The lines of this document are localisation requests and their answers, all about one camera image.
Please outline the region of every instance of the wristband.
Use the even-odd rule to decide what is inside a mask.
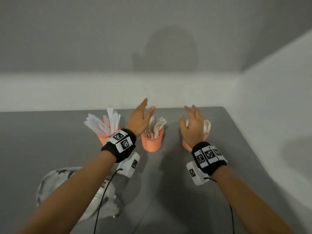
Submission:
[[[106,140],[101,151],[110,151],[121,162],[128,158],[135,149],[136,136],[128,129],[121,129]]]
[[[209,176],[222,165],[227,165],[227,160],[216,146],[211,146],[205,141],[200,142],[193,147],[192,155],[197,167]]]

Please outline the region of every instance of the plastic cup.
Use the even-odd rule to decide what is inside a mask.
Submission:
[[[106,135],[106,136],[103,136],[103,135],[99,135],[99,134],[96,134],[99,138],[99,140],[101,141],[102,145],[105,145],[106,144],[106,140],[112,136],[112,134],[110,135]]]
[[[204,134],[204,141],[207,139],[208,136],[209,136],[209,133],[205,133],[205,134]],[[192,148],[185,142],[184,139],[183,139],[183,141],[182,141],[182,145],[183,145],[183,147],[184,147],[187,151],[192,152]]]
[[[155,152],[161,146],[163,135],[163,128],[159,131],[159,136],[157,138],[147,138],[145,135],[141,135],[143,148],[147,152]]]

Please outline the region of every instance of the finger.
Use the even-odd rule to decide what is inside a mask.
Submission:
[[[194,112],[192,111],[192,109],[190,109],[188,106],[184,106],[184,109],[188,112],[188,115],[189,115],[190,119],[195,116]]]
[[[185,125],[184,117],[180,116],[179,122],[180,122],[181,133],[183,135],[185,130],[187,130],[186,125]]]
[[[141,102],[141,104],[137,107],[137,109],[144,110],[146,106],[147,106],[147,98],[145,98],[143,102]]]
[[[195,117],[202,118],[200,110],[195,105],[192,105],[192,109],[194,110]]]
[[[144,122],[145,124],[149,124],[149,121],[151,119],[151,117],[153,116],[154,112],[155,112],[155,106],[152,106],[151,109],[146,113],[146,116],[144,118]]]

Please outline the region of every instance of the gray table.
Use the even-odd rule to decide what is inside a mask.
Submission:
[[[305,233],[223,107],[200,109],[212,128],[208,141],[216,145],[237,175],[267,202],[297,233]],[[132,110],[121,113],[121,127]],[[53,111],[0,113],[1,233],[16,230],[34,209],[41,179],[51,170],[82,166],[101,148],[96,135],[83,121],[88,113],[106,111]],[[182,147],[179,115],[184,109],[157,109],[164,117],[162,147],[141,156],[131,179],[118,175],[113,183],[124,204],[119,217],[100,220],[98,233],[232,233],[229,205],[218,185],[209,181],[195,186],[186,163],[191,154]],[[236,233],[246,233],[234,215]],[[92,233],[94,220],[76,225],[72,233]]]

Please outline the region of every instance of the forearm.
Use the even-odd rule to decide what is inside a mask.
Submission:
[[[248,232],[294,233],[263,200],[232,174],[228,166],[217,169],[213,178]]]
[[[108,151],[60,185],[36,210],[21,234],[69,233],[85,212],[116,162]]]

